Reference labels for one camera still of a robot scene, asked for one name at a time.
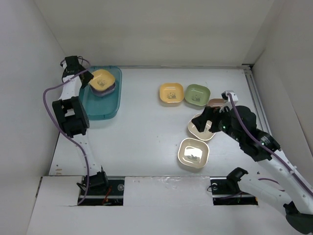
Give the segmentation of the purple panda plate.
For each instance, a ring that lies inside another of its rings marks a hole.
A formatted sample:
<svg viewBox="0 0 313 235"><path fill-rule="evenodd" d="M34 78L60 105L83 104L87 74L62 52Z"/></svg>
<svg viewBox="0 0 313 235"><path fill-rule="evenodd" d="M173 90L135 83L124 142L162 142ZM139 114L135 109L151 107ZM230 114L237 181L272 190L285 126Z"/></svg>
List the purple panda plate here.
<svg viewBox="0 0 313 235"><path fill-rule="evenodd" d="M116 84L114 83L113 85L109 86L106 90L104 91L98 91L96 90L95 88L93 88L92 86L90 87L92 93L97 96L97 97L104 97L106 95L109 95L111 93L114 92L115 90L115 87L116 87Z"/></svg>

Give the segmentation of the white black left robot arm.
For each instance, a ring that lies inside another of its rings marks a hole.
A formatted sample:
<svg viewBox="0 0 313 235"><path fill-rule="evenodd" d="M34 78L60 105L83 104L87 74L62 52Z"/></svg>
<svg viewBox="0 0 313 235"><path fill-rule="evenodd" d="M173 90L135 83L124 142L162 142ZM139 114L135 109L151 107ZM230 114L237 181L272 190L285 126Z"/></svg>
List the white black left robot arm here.
<svg viewBox="0 0 313 235"><path fill-rule="evenodd" d="M82 65L84 61L81 56L67 56L61 61L62 93L52 102L52 109L60 133L78 148L85 161L86 176L78 187L87 195L100 195L107 193L110 185L102 166L95 163L88 137L89 118L79 98L79 91L93 78Z"/></svg>

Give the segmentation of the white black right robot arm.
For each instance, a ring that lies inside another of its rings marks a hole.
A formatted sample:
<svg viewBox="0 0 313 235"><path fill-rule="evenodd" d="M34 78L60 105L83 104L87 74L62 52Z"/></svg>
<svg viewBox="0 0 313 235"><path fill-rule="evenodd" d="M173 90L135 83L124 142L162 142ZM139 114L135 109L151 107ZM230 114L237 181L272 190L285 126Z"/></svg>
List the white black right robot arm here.
<svg viewBox="0 0 313 235"><path fill-rule="evenodd" d="M256 115L246 106L231 109L207 106L191 120L200 132L208 121L211 122L210 132L224 132L234 139L240 149L282 187L282 190L273 188L237 167L226 177L227 189L261 199L279 211L295 230L305 235L312 233L313 189L288 160L282 159L278 142L257 128Z"/></svg>

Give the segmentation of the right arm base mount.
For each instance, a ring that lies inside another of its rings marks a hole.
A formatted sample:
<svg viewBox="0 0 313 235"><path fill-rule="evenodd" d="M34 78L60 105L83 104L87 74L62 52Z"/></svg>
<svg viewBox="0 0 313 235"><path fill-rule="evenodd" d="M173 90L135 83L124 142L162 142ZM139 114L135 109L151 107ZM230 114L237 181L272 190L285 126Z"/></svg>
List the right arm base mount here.
<svg viewBox="0 0 313 235"><path fill-rule="evenodd" d="M210 177L207 192L212 194L214 206L258 205L255 196L239 189L238 182L248 172L240 167L235 168L227 176Z"/></svg>

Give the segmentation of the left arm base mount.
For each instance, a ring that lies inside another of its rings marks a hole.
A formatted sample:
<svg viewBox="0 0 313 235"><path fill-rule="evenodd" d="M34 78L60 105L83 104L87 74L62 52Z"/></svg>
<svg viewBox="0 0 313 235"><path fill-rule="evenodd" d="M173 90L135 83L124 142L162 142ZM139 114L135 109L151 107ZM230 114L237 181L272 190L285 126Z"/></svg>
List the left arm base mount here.
<svg viewBox="0 0 313 235"><path fill-rule="evenodd" d="M80 183L78 206L123 206L125 177L108 177L104 171L99 171L89 177L87 194L87 177Z"/></svg>

